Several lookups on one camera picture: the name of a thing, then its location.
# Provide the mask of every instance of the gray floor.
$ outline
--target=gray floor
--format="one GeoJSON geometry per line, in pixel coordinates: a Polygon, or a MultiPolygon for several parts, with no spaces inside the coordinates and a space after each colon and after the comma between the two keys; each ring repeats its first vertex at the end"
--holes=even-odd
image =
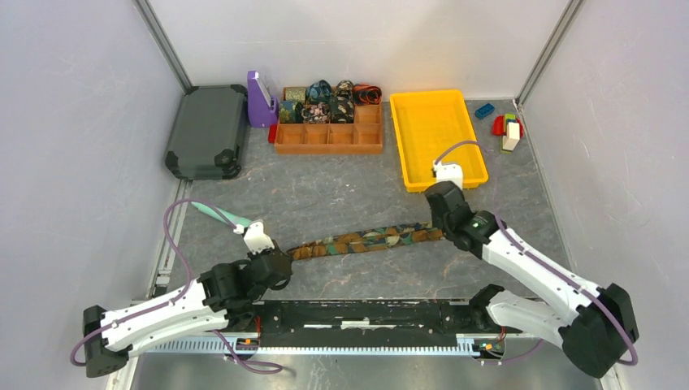
{"type": "MultiPolygon", "coordinates": [[[[469,101],[473,113],[485,102],[469,101]]],[[[475,210],[498,212],[519,235],[560,264],[566,264],[543,182],[528,137],[512,154],[502,154],[490,135],[496,115],[514,113],[511,101],[491,102],[495,113],[483,120],[471,115],[477,139],[487,153],[488,183],[465,191],[475,210]]],[[[225,181],[193,183],[194,197],[250,219],[263,219],[282,249],[324,236],[398,223],[430,220],[420,193],[407,193],[389,104],[383,108],[383,153],[375,155],[278,155],[265,129],[252,129],[244,169],[225,181]]],[[[221,223],[189,207],[180,247],[195,275],[219,262],[245,258],[242,239],[221,223]]],[[[471,297],[486,284],[514,293],[531,293],[517,280],[461,253],[447,241],[387,251],[294,262],[290,285],[266,299],[471,297]]],[[[171,286],[184,282],[175,262],[171,286]]]]}
{"type": "MultiPolygon", "coordinates": [[[[507,348],[517,355],[533,344],[532,340],[509,340],[507,348]]],[[[468,357],[282,355],[260,360],[277,362],[286,370],[255,375],[219,356],[148,353],[140,357],[132,389],[601,389],[597,379],[577,370],[549,344],[528,359],[499,367],[481,367],[468,357]]]]}
{"type": "MultiPolygon", "coordinates": [[[[467,102],[470,112],[484,102],[467,102]]],[[[496,113],[474,130],[488,149],[487,184],[466,191],[476,209],[499,212],[524,239],[560,264],[566,264],[553,213],[537,171],[528,138],[512,154],[501,154],[490,135],[495,115],[514,112],[511,102],[492,102],[496,113]]],[[[251,131],[245,169],[235,180],[193,184],[193,196],[251,219],[262,218],[283,249],[323,236],[397,223],[426,221],[422,194],[405,191],[390,106],[385,116],[384,149],[371,156],[279,156],[264,130],[251,131]]],[[[221,223],[188,208],[181,237],[196,275],[218,262],[245,256],[240,237],[221,223]]],[[[519,282],[447,241],[388,251],[295,262],[291,284],[268,299],[471,297],[484,285],[501,284],[531,295],[519,282]]],[[[175,262],[171,285],[184,282],[175,262]]],[[[508,353],[533,345],[510,340],[508,353]]],[[[225,388],[403,389],[470,388],[512,390],[600,389],[600,382],[578,371],[563,353],[545,345],[533,356],[503,367],[480,367],[463,357],[263,357],[288,369],[278,375],[252,375],[210,355],[146,354],[133,388],[205,390],[225,388]]]]}

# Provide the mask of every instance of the red block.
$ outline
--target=red block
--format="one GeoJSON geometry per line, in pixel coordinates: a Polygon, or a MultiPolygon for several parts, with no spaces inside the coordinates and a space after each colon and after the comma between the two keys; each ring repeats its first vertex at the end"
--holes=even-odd
{"type": "Polygon", "coordinates": [[[272,124],[271,129],[268,131],[268,142],[275,144],[275,137],[278,135],[278,125],[272,124]]]}
{"type": "MultiPolygon", "coordinates": [[[[524,125],[522,124],[522,121],[517,118],[517,123],[519,124],[519,138],[524,137],[524,125]]],[[[504,136],[505,134],[505,116],[500,115],[496,118],[495,122],[493,122],[493,130],[492,134],[494,136],[504,136]]]]}

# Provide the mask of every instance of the patterned fabric roll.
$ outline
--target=patterned fabric roll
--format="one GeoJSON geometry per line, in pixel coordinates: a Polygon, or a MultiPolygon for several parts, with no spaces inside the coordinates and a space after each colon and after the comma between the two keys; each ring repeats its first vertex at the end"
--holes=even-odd
{"type": "Polygon", "coordinates": [[[284,100],[306,103],[306,87],[287,87],[284,89],[284,100]]]}
{"type": "Polygon", "coordinates": [[[309,104],[328,103],[332,95],[332,87],[325,80],[313,83],[306,89],[306,102],[309,104]]]}
{"type": "Polygon", "coordinates": [[[351,97],[333,96],[330,98],[330,122],[332,124],[354,123],[354,102],[351,97]]]}
{"type": "Polygon", "coordinates": [[[326,124],[330,114],[330,107],[325,103],[308,106],[303,110],[302,116],[306,124],[326,124]]]}
{"type": "Polygon", "coordinates": [[[356,84],[354,85],[354,103],[357,106],[365,106],[367,104],[380,104],[380,98],[383,92],[375,85],[356,84]]]}
{"type": "Polygon", "coordinates": [[[304,119],[301,117],[301,111],[304,105],[300,102],[290,102],[285,100],[280,102],[279,118],[281,124],[302,124],[304,119]]]}
{"type": "Polygon", "coordinates": [[[292,248],[287,254],[294,260],[303,260],[336,254],[360,254],[442,238],[443,231],[433,227],[430,222],[406,223],[326,237],[292,248]]]}
{"type": "Polygon", "coordinates": [[[354,90],[354,83],[349,80],[342,80],[337,83],[335,87],[335,95],[342,96],[345,98],[352,97],[352,91],[354,90]]]}

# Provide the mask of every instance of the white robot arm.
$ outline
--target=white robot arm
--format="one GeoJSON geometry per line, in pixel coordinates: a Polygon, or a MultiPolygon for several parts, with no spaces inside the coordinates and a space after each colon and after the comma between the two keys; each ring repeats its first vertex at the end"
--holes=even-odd
{"type": "Polygon", "coordinates": [[[292,275],[292,258],[263,232],[261,221],[238,226],[249,259],[221,263],[182,288],[139,305],[106,311],[84,310],[86,376],[108,375],[148,349],[203,332],[242,330],[254,321],[251,305],[267,289],[280,290],[292,275]]]}
{"type": "Polygon", "coordinates": [[[634,343],[639,332],[629,294],[616,284],[602,288],[559,266],[513,229],[499,226],[495,215],[473,212],[456,180],[441,176],[424,193],[433,226],[441,228],[458,249],[506,271],[544,301],[517,297],[491,284],[474,296],[470,305],[498,325],[520,329],[556,345],[587,374],[597,378],[604,375],[630,343],[600,305],[634,343]],[[569,283],[556,273],[566,276],[569,283]]]}

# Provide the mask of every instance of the wooden compartment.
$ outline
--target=wooden compartment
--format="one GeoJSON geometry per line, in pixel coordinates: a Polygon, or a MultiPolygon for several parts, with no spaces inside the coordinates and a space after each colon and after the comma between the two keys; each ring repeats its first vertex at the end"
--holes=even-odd
{"type": "Polygon", "coordinates": [[[354,123],[356,124],[380,124],[380,104],[372,106],[355,106],[354,107],[354,123]]]}
{"type": "Polygon", "coordinates": [[[355,106],[354,124],[278,123],[275,151],[279,154],[382,153],[382,106],[355,106]]]}
{"type": "Polygon", "coordinates": [[[383,144],[383,133],[377,123],[354,124],[354,143],[359,145],[383,144]]]}

